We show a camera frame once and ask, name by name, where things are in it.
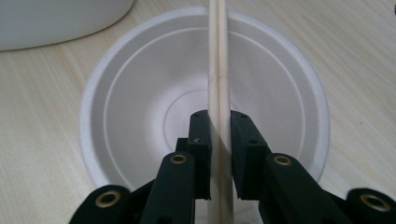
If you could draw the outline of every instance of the wooden table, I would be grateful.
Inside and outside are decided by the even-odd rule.
[[[332,136],[320,185],[345,197],[368,187],[396,199],[394,1],[230,0],[312,63],[328,98]],[[0,52],[0,223],[67,223],[95,189],[81,157],[84,84],[106,50],[142,21],[199,0],[136,0],[94,35]]]

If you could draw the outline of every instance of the white container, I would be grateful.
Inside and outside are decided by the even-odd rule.
[[[134,0],[2,0],[0,50],[54,44],[118,21]]]
[[[329,114],[318,77],[287,39],[229,13],[232,109],[251,116],[274,152],[297,158],[318,180],[329,147]],[[190,114],[207,109],[207,10],[183,8],[144,22],[97,64],[81,115],[83,157],[97,187],[130,190],[155,177],[187,137]],[[196,222],[205,221],[205,202]],[[235,223],[260,222],[257,204],[234,203]]]

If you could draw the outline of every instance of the bowl rim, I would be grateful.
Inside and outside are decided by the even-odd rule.
[[[85,85],[79,111],[79,139],[81,153],[89,176],[96,187],[110,183],[109,178],[103,172],[102,166],[99,162],[92,139],[93,133],[91,128],[94,97],[106,68],[111,64],[113,58],[119,53],[119,51],[122,50],[122,48],[127,45],[131,39],[142,34],[150,27],[156,26],[164,21],[170,21],[172,19],[194,15],[201,16],[205,14],[207,14],[206,7],[183,7],[165,12],[162,15],[149,19],[148,21],[144,21],[117,40],[96,64],[89,80]],[[325,93],[322,89],[322,85],[317,74],[303,54],[293,44],[291,44],[288,39],[271,27],[237,12],[229,11],[228,17],[230,19],[247,22],[252,26],[255,26],[257,29],[267,33],[268,35],[271,35],[273,38],[278,39],[279,43],[286,47],[288,52],[297,61],[297,64],[302,67],[302,70],[307,76],[307,80],[310,82],[309,86],[312,88],[318,111],[318,139],[316,142],[317,150],[315,151],[315,155],[313,156],[307,171],[314,177],[314,179],[318,181],[323,174],[329,151],[330,117]]]

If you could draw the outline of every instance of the wooden stick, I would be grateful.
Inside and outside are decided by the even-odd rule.
[[[225,0],[210,0],[208,113],[212,135],[212,199],[208,202],[208,223],[212,224],[233,223],[227,30]]]

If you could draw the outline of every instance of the disposable bowl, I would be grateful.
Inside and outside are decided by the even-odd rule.
[[[329,148],[319,80],[282,35],[229,13],[232,109],[249,115],[274,152],[297,158],[316,180]],[[187,137],[190,115],[207,109],[207,9],[182,8],[146,21],[97,64],[83,95],[83,158],[97,187],[134,190],[155,178],[163,156]],[[205,223],[205,202],[196,222]],[[257,204],[234,202],[235,223],[260,222]]]

